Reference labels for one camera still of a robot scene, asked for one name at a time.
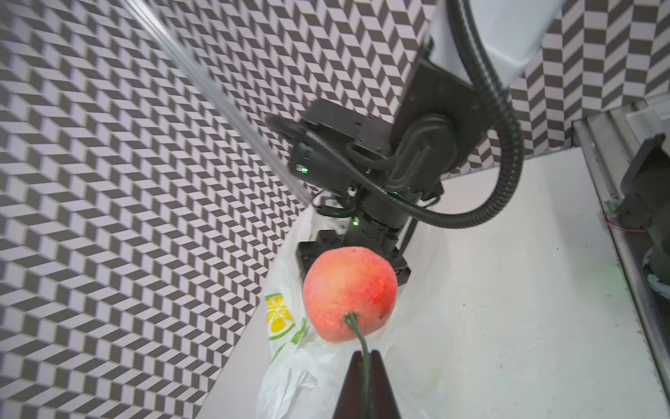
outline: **patterned wall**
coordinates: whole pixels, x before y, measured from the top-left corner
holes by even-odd
[[[0,7],[0,418],[193,418],[297,201],[119,4]]]
[[[427,0],[150,5],[263,132],[391,120]],[[299,205],[117,0],[0,3],[0,417],[193,418]],[[512,86],[527,152],[668,91],[670,0],[569,1]],[[494,164],[494,133],[462,168]]]

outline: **white table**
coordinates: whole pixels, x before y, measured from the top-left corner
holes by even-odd
[[[487,170],[445,181],[435,209],[479,205],[496,177]],[[443,277],[452,319],[440,331],[452,342],[440,365],[450,377],[444,418],[670,417],[599,212],[582,152],[571,149],[527,161],[510,205],[484,225],[419,224],[406,253],[409,280]],[[253,417],[269,362],[263,315],[254,315],[199,419]]]

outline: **red wire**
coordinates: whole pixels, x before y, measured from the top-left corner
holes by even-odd
[[[620,226],[618,224],[614,224],[612,221],[610,221],[609,217],[607,217],[607,214],[602,215],[602,218],[605,220],[605,224],[607,224],[609,227],[623,231],[624,233],[638,233],[638,234],[645,234],[647,230],[642,230],[642,229],[629,229],[627,227]]]

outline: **fruit stem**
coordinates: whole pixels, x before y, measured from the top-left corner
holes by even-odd
[[[358,336],[360,340],[360,346],[362,347],[363,353],[363,383],[362,383],[362,392],[363,392],[363,419],[368,419],[369,414],[369,397],[370,397],[370,353],[368,352],[368,345],[365,342],[360,329],[358,328],[358,321],[356,320],[356,313],[349,312],[344,316],[344,322],[349,325]]]

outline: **white plastic bag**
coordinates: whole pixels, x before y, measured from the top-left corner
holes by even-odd
[[[297,244],[313,240],[321,229],[333,229],[332,223],[312,208],[304,211],[268,275],[263,292],[274,358],[261,383],[257,419],[330,419],[351,355],[360,350],[358,340],[329,343],[321,339],[302,300]],[[430,260],[433,255],[425,257]],[[366,339],[370,350],[379,350],[384,359],[402,418],[443,418],[447,374],[442,360],[449,348],[447,322],[440,314],[444,310],[438,309],[442,302],[436,297],[441,281],[435,275],[421,278],[421,267],[411,267],[409,282],[399,288],[388,323]]]

